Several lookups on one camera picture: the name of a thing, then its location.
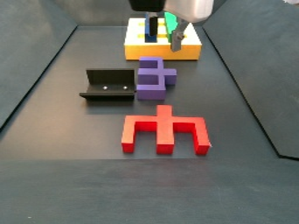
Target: black l-shaped block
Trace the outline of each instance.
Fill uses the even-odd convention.
[[[88,91],[79,95],[91,101],[134,100],[135,69],[88,69]]]

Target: toy block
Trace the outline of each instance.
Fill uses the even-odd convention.
[[[173,33],[177,28],[177,16],[171,12],[165,13],[165,26],[167,32],[169,42],[173,43]]]
[[[88,69],[88,91],[79,95],[87,100],[134,100],[135,69]]]
[[[165,60],[198,60],[202,53],[202,42],[193,24],[189,25],[182,41],[182,50],[173,52],[169,42],[165,18],[158,22],[157,43],[146,43],[146,20],[143,18],[130,18],[126,32],[126,59],[139,60],[145,55],[163,57]]]
[[[150,35],[150,17],[146,14],[145,18],[145,42],[146,43],[157,43],[157,35],[151,36]]]
[[[163,58],[142,57],[138,69],[138,100],[165,100],[166,85],[175,85],[177,70],[165,68]]]
[[[193,133],[194,152],[206,155],[211,147],[206,122],[202,117],[173,115],[173,106],[158,105],[157,115],[127,115],[122,137],[125,153],[135,152],[138,131],[157,132],[157,153],[174,153],[174,132]]]

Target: yellow block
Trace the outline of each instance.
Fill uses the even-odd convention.
[[[171,44],[166,36],[165,19],[159,18],[158,42],[146,43],[146,20],[143,18],[130,18],[126,31],[126,59],[139,60],[143,56],[163,57],[165,60],[198,60],[202,54],[202,41],[189,25],[182,41],[182,50],[173,52]]]

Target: purple plastic block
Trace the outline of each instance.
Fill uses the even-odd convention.
[[[165,60],[161,57],[142,57],[138,69],[138,100],[165,100],[166,86],[175,85],[177,70],[165,68]]]

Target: red plastic block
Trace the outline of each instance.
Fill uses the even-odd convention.
[[[191,132],[194,151],[206,155],[211,147],[206,122],[202,117],[179,117],[173,115],[173,106],[158,105],[157,115],[127,115],[122,138],[125,153],[135,152],[138,131],[157,131],[157,153],[174,153],[174,132]]]

